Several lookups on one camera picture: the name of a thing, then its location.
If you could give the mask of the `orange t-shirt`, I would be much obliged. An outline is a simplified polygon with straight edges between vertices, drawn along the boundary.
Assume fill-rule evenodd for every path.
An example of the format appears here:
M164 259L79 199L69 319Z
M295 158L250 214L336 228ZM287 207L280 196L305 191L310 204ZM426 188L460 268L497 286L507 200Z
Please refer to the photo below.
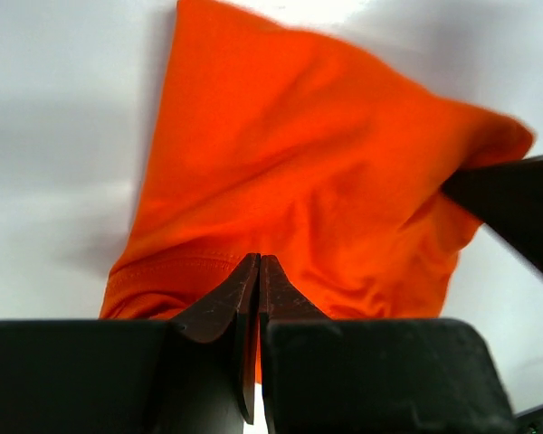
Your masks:
M104 318L168 319L249 253L335 319L436 317L479 221L456 171L532 132L376 56L218 1L181 1L146 178Z

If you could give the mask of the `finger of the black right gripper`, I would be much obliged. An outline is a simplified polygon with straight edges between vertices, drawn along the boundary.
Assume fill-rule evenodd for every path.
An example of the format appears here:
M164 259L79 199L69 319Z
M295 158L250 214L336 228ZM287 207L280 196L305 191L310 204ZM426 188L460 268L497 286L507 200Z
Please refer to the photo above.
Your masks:
M459 171L442 191L543 274L543 155Z

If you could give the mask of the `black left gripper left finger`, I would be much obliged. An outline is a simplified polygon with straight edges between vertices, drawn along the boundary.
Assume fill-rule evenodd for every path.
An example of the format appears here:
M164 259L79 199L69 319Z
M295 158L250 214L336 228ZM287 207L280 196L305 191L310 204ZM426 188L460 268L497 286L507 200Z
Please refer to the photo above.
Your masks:
M261 258L168 320L1 320L0 433L240 433Z

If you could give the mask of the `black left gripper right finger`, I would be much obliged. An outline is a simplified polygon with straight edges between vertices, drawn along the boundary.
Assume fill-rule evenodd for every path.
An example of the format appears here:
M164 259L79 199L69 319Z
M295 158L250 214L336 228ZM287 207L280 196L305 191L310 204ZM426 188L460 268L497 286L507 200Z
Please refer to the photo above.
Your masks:
M262 397L271 433L512 433L484 339L459 320L333 320L260 266Z

